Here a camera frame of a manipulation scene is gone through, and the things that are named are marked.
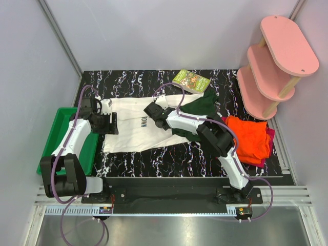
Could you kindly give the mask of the white and green t-shirt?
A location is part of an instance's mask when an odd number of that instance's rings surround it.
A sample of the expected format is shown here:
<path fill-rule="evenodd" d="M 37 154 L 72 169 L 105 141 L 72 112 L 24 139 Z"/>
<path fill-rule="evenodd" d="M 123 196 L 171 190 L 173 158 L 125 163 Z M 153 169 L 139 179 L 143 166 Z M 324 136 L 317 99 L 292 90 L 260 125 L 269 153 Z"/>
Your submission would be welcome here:
<path fill-rule="evenodd" d="M 184 98 L 181 94 L 166 97 L 169 107 L 176 108 L 182 102 L 181 111 L 195 115 L 215 113 L 215 104 L 219 100 L 219 96 L 212 89 L 207 89 L 203 94 L 185 95 Z M 197 135 L 185 130 L 158 128 L 144 112 L 144 108 L 152 101 L 151 97 L 112 99 L 112 111 L 117 113 L 118 135 L 105 136 L 103 152 L 142 152 L 189 141 L 200 141 Z"/>

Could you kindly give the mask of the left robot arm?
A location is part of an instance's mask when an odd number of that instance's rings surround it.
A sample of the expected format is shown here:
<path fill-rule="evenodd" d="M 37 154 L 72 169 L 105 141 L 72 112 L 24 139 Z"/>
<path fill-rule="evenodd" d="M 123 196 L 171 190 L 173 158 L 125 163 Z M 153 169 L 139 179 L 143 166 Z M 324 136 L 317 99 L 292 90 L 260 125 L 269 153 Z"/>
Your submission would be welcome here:
<path fill-rule="evenodd" d="M 45 193 L 49 198 L 89 195 L 100 203 L 110 199 L 111 191 L 102 178 L 88 177 L 80 154 L 90 134 L 118 134 L 117 113 L 112 99 L 87 97 L 70 115 L 68 128 L 58 147 L 39 163 Z"/>

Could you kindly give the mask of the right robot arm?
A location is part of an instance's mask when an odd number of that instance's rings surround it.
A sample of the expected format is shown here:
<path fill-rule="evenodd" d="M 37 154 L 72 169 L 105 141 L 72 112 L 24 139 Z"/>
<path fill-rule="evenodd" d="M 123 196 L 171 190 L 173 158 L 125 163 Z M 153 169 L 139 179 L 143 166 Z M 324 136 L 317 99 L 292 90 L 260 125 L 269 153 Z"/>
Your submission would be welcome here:
<path fill-rule="evenodd" d="M 250 199 L 253 185 L 236 154 L 236 136 L 218 115 L 189 114 L 171 107 L 162 108 L 154 102 L 146 106 L 144 112 L 158 128 L 180 129 L 198 135 L 203 151 L 217 157 L 228 175 L 234 200 L 244 203 Z"/>

